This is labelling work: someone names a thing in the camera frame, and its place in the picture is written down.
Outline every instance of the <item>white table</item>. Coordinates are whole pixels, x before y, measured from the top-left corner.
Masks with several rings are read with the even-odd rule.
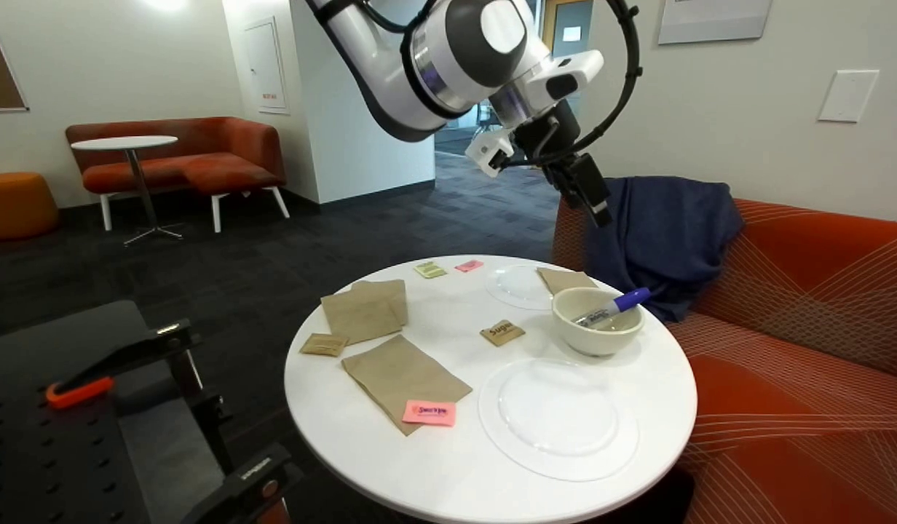
[[[135,135],[135,136],[102,136],[102,141],[80,141],[80,142],[71,142],[71,149],[77,149],[77,151],[122,151],[122,154],[127,154],[127,160],[130,160],[130,165],[131,165],[131,177],[135,177],[137,192],[140,192],[140,199],[143,199],[147,216],[150,216],[150,221],[153,221],[150,229],[143,229],[143,234],[127,240],[127,245],[135,245],[135,243],[150,240],[150,237],[183,240],[182,234],[167,229],[167,227],[157,224],[156,200],[153,200],[147,176],[143,176],[143,168],[140,168],[140,163],[137,163],[137,151],[140,151],[140,149],[162,149],[162,147],[169,147],[169,142],[179,142],[179,136],[172,136],[172,135]]]
[[[454,272],[470,260],[483,269]],[[425,522],[596,519],[671,471],[695,430],[696,384],[683,346],[651,312],[632,349],[585,359],[556,342],[550,294],[536,276],[543,263],[434,263],[448,275],[424,280],[419,263],[408,263],[365,280],[406,280],[403,336],[473,388],[454,427],[406,438],[339,359],[300,356],[313,333],[331,333],[315,308],[291,342],[287,398],[317,457],[365,494]],[[499,321],[529,336],[495,349],[481,328]]]

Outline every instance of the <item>white wall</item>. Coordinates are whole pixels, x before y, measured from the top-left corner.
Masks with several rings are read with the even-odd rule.
[[[313,163],[310,123],[306,123],[310,103],[303,100],[303,78],[300,78],[303,72],[300,72],[291,7],[288,0],[223,0],[223,2],[233,43],[246,116],[277,129],[284,141],[287,187],[310,200],[320,200]],[[284,113],[259,110],[253,75],[248,72],[246,33],[266,20],[277,23],[277,59],[281,59],[284,103],[287,103]]]
[[[0,0],[0,43],[31,104],[0,113],[0,173],[41,173],[63,206],[93,200],[67,126],[242,110],[223,2]]]
[[[288,2],[294,16],[300,87],[310,103],[306,126],[315,163],[315,200],[331,203],[434,181],[434,141],[399,142],[386,135],[306,0]],[[392,0],[386,10],[398,16],[406,7],[406,0]]]
[[[762,40],[690,46],[657,46],[661,2],[638,7],[648,75],[591,149],[607,176],[725,181],[747,199],[897,221],[897,0],[779,0]],[[610,56],[600,120],[625,78],[607,2],[591,46]],[[839,68],[884,69],[861,126],[818,123]]]

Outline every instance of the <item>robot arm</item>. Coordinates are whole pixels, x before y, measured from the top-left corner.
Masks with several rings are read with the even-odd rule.
[[[625,0],[610,2],[632,20]],[[597,224],[607,221],[603,177],[590,154],[578,154],[581,129],[566,103],[600,72],[597,49],[550,59],[526,0],[425,0],[408,27],[386,20],[367,0],[310,7],[389,135],[425,141],[489,100],[501,129],[475,136],[470,160],[499,176],[523,151],[520,163],[543,165],[571,203],[590,203]],[[380,30],[399,33],[399,49],[386,46]]]

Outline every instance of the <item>small round table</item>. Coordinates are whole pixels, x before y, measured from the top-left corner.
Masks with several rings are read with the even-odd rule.
[[[447,276],[425,280],[419,263],[406,263],[365,282],[406,280],[403,337],[473,394],[459,403],[453,427],[406,438],[339,359],[300,353],[313,333],[331,333],[315,308],[288,349],[287,398],[332,471],[425,522],[582,522],[636,502],[671,471],[695,430],[696,382],[651,312],[632,349],[585,359],[553,333],[550,291],[536,275],[553,266],[510,256],[428,263]],[[499,321],[529,336],[492,346],[481,328]]]
[[[140,240],[150,240],[150,237],[172,237],[172,240],[183,240],[182,234],[176,229],[167,229],[157,224],[157,212],[156,212],[156,200],[153,200],[153,192],[150,192],[150,181],[137,163],[137,151],[140,149],[162,149],[162,147],[169,147],[169,142],[179,142],[179,136],[172,135],[135,135],[135,136],[102,136],[102,141],[80,141],[80,142],[71,142],[71,149],[77,151],[122,151],[130,165],[131,165],[131,177],[137,184],[137,192],[143,199],[143,206],[147,206],[147,216],[153,221],[150,229],[127,240],[127,245],[135,245]]]

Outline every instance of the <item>wall outlet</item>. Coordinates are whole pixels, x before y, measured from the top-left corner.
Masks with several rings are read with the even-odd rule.
[[[821,123],[861,123],[881,69],[837,69],[830,93],[821,107]]]

